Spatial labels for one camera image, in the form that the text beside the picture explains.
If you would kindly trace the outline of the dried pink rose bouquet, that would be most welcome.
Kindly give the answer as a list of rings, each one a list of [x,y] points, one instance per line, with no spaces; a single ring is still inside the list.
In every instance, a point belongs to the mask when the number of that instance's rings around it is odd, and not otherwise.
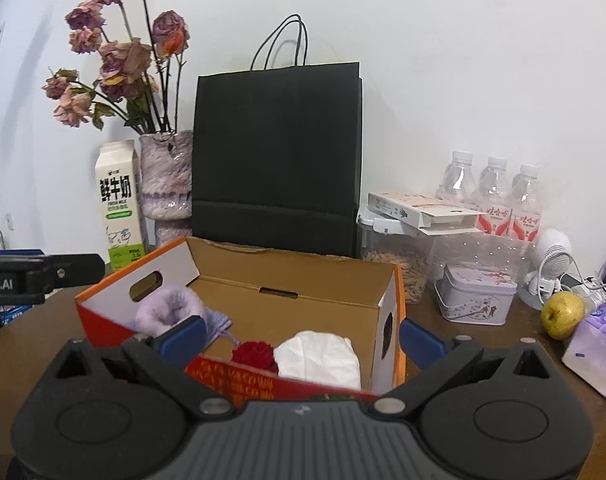
[[[190,32],[184,18],[167,10],[152,18],[148,0],[82,0],[65,17],[68,44],[100,58],[98,76],[85,82],[77,70],[51,72],[42,86],[56,102],[60,124],[101,130],[117,117],[135,133],[170,134],[179,127],[179,92]]]

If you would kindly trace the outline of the purple woven drawstring pouch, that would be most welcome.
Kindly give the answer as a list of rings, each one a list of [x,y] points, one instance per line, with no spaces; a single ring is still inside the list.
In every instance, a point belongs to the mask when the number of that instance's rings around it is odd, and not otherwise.
[[[228,339],[236,348],[240,346],[241,341],[229,331],[232,322],[227,315],[210,308],[205,308],[204,322],[206,326],[206,348],[219,338]]]

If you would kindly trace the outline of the white floral tin box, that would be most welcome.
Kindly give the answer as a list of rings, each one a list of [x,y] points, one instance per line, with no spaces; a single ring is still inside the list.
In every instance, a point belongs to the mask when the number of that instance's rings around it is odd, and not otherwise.
[[[518,284],[504,271],[451,266],[434,283],[440,314],[459,324],[503,326]]]

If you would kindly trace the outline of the fluffy lilac headband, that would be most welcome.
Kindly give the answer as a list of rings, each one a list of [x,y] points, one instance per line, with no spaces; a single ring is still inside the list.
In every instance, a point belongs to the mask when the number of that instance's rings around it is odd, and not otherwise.
[[[162,286],[140,301],[134,326],[138,333],[158,337],[187,318],[207,318],[207,306],[186,286]]]

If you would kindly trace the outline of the purple gift bag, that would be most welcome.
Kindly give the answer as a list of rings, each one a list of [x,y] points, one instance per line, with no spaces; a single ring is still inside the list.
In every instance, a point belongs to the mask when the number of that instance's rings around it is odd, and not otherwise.
[[[578,324],[562,363],[606,399],[606,304]]]

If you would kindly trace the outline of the left clear water bottle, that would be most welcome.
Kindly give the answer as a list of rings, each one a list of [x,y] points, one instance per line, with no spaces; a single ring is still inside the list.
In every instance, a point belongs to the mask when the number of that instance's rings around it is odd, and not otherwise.
[[[473,193],[476,180],[472,171],[473,154],[465,151],[453,151],[452,161],[445,169],[444,177],[435,196],[448,203],[457,203],[474,209]]]

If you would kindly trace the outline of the clear water bottle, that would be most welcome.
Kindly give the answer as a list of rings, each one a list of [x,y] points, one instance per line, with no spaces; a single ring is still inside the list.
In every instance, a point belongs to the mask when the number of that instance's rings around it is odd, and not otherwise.
[[[542,220],[542,191],[539,168],[522,164],[513,178],[508,202],[511,207],[509,235],[522,242],[534,242]]]
[[[489,156],[472,195],[478,211],[476,226],[488,235],[507,236],[509,232],[511,207],[508,204],[507,165],[504,158]]]
[[[465,151],[453,151],[452,161],[445,169],[444,177],[435,196],[448,203],[457,203],[474,209],[473,193],[476,180],[472,171],[473,154]]]

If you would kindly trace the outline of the yellow green pear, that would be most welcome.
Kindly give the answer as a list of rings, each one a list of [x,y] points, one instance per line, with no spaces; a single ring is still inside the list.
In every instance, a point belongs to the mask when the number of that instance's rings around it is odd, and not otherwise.
[[[540,322],[544,331],[555,340],[565,340],[574,333],[585,316],[585,305],[574,292],[556,292],[542,307]]]

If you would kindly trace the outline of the red artificial rose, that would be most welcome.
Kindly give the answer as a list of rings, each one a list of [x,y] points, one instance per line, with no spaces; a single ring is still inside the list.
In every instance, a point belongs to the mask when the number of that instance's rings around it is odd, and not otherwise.
[[[237,364],[277,374],[275,349],[265,341],[245,341],[232,352],[231,361]]]

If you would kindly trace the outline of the black paper shopping bag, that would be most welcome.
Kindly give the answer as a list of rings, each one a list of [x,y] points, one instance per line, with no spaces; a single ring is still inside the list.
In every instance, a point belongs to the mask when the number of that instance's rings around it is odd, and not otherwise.
[[[290,67],[202,76],[192,148],[195,237],[353,257],[358,253],[362,79],[358,63],[310,65],[298,28]]]

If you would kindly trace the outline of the white cloth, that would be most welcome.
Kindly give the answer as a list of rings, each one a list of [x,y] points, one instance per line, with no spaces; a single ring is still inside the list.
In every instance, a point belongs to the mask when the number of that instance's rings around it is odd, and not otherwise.
[[[359,359],[346,337],[303,330],[279,344],[274,358],[281,378],[361,389]]]

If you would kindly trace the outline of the white green milk carton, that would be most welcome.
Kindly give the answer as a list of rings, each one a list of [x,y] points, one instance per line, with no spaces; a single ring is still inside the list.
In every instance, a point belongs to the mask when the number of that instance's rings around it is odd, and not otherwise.
[[[94,165],[101,218],[113,271],[141,259],[148,248],[139,203],[139,159],[134,140],[103,144]]]

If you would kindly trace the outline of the small white desk fan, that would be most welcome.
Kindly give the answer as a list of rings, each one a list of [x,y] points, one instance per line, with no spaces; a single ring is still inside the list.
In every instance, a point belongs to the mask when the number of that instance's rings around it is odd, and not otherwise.
[[[518,291],[524,304],[540,311],[553,294],[560,292],[562,275],[573,262],[571,252],[570,239],[563,232],[545,229],[538,235],[530,257],[532,270]]]

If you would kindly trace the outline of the right clear water bottle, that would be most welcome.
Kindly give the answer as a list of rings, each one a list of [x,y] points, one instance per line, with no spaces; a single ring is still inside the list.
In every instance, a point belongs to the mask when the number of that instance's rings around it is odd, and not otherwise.
[[[542,191],[539,168],[522,164],[513,178],[508,202],[511,207],[509,235],[522,242],[534,242],[542,220]]]

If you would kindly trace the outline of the middle clear water bottle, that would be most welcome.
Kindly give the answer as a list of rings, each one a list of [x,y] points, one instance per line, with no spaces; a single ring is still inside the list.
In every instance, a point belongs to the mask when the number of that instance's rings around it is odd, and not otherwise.
[[[489,156],[472,195],[478,211],[476,226],[488,235],[507,236],[509,232],[511,207],[508,204],[507,165],[504,158]]]

